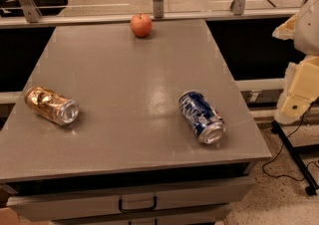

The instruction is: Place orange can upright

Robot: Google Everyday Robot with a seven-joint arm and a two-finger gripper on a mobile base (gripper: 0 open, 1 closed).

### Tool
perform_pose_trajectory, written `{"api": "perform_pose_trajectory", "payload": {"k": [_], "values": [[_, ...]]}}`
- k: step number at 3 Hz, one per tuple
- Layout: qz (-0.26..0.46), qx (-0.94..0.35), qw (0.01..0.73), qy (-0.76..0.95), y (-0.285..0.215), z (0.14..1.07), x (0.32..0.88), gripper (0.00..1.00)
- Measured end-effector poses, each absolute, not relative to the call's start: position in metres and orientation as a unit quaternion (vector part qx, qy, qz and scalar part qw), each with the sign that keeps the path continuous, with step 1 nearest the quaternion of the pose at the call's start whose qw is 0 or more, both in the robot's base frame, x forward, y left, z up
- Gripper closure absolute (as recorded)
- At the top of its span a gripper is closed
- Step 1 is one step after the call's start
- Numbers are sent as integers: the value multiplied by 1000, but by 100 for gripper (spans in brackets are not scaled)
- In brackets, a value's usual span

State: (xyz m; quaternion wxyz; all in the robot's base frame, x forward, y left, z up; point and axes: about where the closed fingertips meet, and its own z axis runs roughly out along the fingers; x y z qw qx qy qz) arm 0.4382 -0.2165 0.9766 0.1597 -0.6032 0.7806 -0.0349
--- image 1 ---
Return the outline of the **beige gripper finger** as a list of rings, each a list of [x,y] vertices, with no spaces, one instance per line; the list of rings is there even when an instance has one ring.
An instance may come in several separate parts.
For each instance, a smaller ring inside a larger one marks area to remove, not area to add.
[[[319,98],[319,57],[308,55],[299,64],[289,63],[284,80],[274,118],[279,123],[291,124]]]

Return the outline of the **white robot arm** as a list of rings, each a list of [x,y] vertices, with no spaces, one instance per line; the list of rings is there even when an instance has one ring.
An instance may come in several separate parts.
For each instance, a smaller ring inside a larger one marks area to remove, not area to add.
[[[277,122],[291,124],[319,98],[319,0],[308,0],[298,13],[277,27],[272,36],[291,39],[294,48],[305,54],[298,64],[288,64],[284,89],[274,114]]]

